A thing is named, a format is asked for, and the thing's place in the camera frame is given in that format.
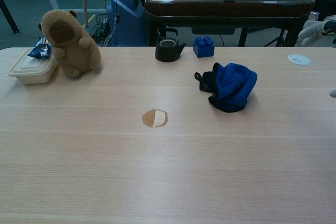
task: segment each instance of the floor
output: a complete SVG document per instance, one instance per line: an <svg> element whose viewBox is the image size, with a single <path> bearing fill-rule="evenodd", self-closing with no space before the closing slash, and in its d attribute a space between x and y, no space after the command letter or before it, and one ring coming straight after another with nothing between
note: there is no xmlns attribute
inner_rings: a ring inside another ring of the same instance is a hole
<svg viewBox="0 0 336 224"><path fill-rule="evenodd" d="M41 20L44 13L51 10L49 0L4 0L9 11L11 12L20 34L14 35L4 15L0 12L0 49L8 47L33 47L42 33L37 28L37 23ZM78 14L78 20L84 23L83 13ZM88 31L95 25L95 21L89 24ZM178 28L179 41L185 42L187 46L192 46L193 41L198 36L191 33L190 28ZM277 37L280 33L278 28L269 28L249 33L246 40L247 47L261 47ZM222 35L224 46L236 47L238 45L240 29L237 29L233 35ZM219 35L211 35L215 46L223 46ZM312 46L336 47L332 41L335 35L324 37L322 40L315 42Z"/></svg>

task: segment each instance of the container lid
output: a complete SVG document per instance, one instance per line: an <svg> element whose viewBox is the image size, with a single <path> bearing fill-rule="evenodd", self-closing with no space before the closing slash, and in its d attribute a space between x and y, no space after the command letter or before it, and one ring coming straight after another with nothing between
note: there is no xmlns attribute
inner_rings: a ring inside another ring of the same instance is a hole
<svg viewBox="0 0 336 224"><path fill-rule="evenodd" d="M53 54L49 59L42 60L28 56L31 49L21 55L8 71L10 76L34 76L43 74L51 69L55 63Z"/></svg>

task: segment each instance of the light wood table surface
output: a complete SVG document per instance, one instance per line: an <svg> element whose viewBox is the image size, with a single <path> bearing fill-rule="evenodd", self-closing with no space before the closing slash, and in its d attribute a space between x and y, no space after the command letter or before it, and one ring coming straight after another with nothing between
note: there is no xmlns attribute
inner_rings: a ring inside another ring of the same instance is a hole
<svg viewBox="0 0 336 224"><path fill-rule="evenodd" d="M103 70L47 84L6 77L27 48L0 51L0 223L336 222L336 50L216 48L162 63L154 48L101 48ZM301 53L309 66L287 56ZM258 73L225 113L194 72ZM150 128L142 114L168 113Z"/></svg>

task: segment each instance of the brown teddy bear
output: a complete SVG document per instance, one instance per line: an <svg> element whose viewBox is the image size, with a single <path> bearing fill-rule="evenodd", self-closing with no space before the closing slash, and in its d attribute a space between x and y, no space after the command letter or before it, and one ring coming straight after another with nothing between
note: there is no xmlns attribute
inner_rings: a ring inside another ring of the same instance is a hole
<svg viewBox="0 0 336 224"><path fill-rule="evenodd" d="M51 10L38 23L51 44L52 54L69 77L99 67L101 59L96 42L76 18L73 10Z"/></svg>

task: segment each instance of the blue beanie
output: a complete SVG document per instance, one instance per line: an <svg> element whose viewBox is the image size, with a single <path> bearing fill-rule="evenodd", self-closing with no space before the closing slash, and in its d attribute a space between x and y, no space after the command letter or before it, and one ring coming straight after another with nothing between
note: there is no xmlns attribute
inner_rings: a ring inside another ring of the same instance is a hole
<svg viewBox="0 0 336 224"><path fill-rule="evenodd" d="M205 72L203 76L195 73L195 78L200 82L200 90L214 93L209 97L209 102L225 112L242 110L257 82L255 72L235 63L225 67L215 63L212 72Z"/></svg>

